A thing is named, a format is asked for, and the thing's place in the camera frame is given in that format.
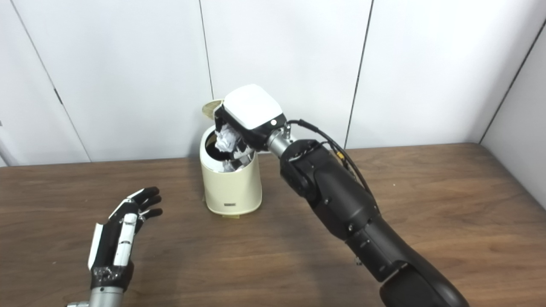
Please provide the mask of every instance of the black robotic arm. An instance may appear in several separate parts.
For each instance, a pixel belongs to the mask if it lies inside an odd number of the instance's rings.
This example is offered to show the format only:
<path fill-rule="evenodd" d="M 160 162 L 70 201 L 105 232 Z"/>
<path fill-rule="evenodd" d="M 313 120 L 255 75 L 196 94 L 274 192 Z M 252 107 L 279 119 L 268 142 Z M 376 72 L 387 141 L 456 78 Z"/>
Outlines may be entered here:
<path fill-rule="evenodd" d="M 303 120 L 287 121 L 278 104 L 256 85 L 227 95 L 215 110 L 215 121 L 218 129 L 231 125 L 250 147 L 270 150 L 280 159 L 281 176 L 288 185 L 375 279 L 384 282 L 380 296 L 387 307 L 468 306 L 462 294 L 385 222 L 351 158 L 317 127 Z M 327 140 L 296 140 L 291 124 Z M 323 143 L 330 144 L 337 158 Z"/>

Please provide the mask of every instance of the wooden table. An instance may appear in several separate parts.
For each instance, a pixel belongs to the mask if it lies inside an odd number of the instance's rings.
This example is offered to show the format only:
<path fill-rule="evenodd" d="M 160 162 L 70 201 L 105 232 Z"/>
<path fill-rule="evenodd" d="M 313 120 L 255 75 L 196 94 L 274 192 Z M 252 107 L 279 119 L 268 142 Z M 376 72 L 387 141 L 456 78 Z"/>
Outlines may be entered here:
<path fill-rule="evenodd" d="M 476 144 L 351 150 L 383 216 L 474 307 L 546 306 L 546 212 Z M 0 168 L 0 306 L 87 300 L 95 222 L 158 186 L 124 306 L 383 306 L 379 284 L 260 156 L 263 203 L 210 213 L 194 158 Z"/>

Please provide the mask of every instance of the white wall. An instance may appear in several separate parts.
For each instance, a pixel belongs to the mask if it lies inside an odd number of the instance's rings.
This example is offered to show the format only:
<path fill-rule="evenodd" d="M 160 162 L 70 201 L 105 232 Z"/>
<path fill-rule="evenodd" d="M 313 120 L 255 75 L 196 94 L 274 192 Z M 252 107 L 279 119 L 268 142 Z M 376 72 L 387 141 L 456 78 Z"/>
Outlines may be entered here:
<path fill-rule="evenodd" d="M 258 84 L 289 119 L 345 142 L 370 0 L 201 3 L 215 98 Z"/>
<path fill-rule="evenodd" d="M 545 32 L 538 38 L 482 144 L 546 208 Z"/>
<path fill-rule="evenodd" d="M 14 2 L 92 161 L 197 152 L 212 124 L 198 0 Z"/>
<path fill-rule="evenodd" d="M 479 142 L 543 0 L 375 1 L 347 147 Z"/>
<path fill-rule="evenodd" d="M 9 1 L 0 2 L 0 121 L 9 165 L 89 161 Z"/>

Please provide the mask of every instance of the robotic arm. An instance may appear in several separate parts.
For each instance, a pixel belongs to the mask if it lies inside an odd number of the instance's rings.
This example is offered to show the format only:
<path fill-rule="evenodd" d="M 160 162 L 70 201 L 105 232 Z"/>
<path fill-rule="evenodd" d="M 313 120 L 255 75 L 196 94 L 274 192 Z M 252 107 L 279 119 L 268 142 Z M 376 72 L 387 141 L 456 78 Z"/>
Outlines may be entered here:
<path fill-rule="evenodd" d="M 89 301 L 67 307 L 120 307 L 123 293 L 133 277 L 130 260 L 133 239 L 144 222 L 163 213 L 149 209 L 161 201 L 159 189 L 143 188 L 125 198 L 104 225 L 96 224 L 87 265 L 91 272 Z"/>
<path fill-rule="evenodd" d="M 380 290 L 385 306 L 468 307 L 462 294 L 385 222 L 351 158 L 317 127 L 287 121 L 277 102 L 256 85 L 228 94 L 215 110 L 215 122 L 217 129 L 231 125 L 250 147 L 269 150 L 280 159 L 288 185 L 307 200 L 330 233 L 349 246 L 357 263 L 385 282 Z M 319 133 L 326 142 L 297 140 L 290 132 L 293 124 Z"/>

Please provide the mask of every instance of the cream trash can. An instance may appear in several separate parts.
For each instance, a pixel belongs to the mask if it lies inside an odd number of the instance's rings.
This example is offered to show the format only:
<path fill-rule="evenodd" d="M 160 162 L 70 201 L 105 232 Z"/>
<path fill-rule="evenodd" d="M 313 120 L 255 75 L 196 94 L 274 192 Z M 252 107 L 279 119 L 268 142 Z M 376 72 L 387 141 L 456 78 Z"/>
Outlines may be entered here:
<path fill-rule="evenodd" d="M 207 207 L 221 215 L 241 215 L 255 211 L 262 203 L 262 182 L 258 154 L 252 152 L 250 164 L 234 172 L 224 172 L 227 153 L 215 147 L 215 126 L 205 131 L 199 147 L 205 201 Z"/>

